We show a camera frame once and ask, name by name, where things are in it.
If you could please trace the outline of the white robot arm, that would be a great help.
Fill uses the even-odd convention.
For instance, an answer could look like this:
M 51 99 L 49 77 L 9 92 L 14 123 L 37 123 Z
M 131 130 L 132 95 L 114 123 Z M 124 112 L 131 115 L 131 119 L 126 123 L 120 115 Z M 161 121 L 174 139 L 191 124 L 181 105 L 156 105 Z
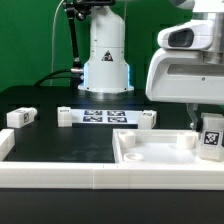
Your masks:
M 197 123 L 194 106 L 224 104 L 224 0 L 169 0 L 193 12 L 184 24 L 159 32 L 151 59 L 146 96 L 152 101 L 185 103 Z M 124 60 L 124 21 L 100 3 L 91 10 L 90 58 L 79 87 L 99 96 L 131 91 Z

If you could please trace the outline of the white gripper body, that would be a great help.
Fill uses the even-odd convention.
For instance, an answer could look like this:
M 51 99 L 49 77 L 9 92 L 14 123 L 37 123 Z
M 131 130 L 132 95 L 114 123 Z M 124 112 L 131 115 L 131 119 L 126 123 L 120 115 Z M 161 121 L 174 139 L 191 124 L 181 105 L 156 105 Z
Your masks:
M 224 23 L 193 19 L 159 32 L 146 95 L 152 101 L 224 104 Z

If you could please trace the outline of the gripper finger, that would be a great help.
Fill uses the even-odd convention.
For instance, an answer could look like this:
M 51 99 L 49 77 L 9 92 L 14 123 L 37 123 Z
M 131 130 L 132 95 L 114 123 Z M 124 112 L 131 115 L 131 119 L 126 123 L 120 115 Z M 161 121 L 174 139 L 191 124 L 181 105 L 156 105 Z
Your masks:
M 191 129 L 196 132 L 200 132 L 202 130 L 202 119 L 199 118 L 196 114 L 198 105 L 195 103 L 188 103 L 186 107 L 187 107 L 188 115 L 191 118 L 191 123 L 190 123 Z

